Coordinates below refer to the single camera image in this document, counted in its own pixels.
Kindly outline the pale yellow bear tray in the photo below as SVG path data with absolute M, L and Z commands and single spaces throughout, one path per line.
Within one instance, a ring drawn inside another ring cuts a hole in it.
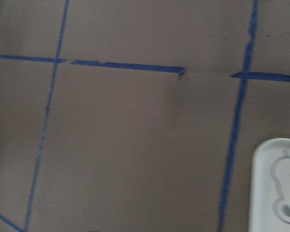
M 290 232 L 290 139 L 260 144 L 252 159 L 248 231 Z

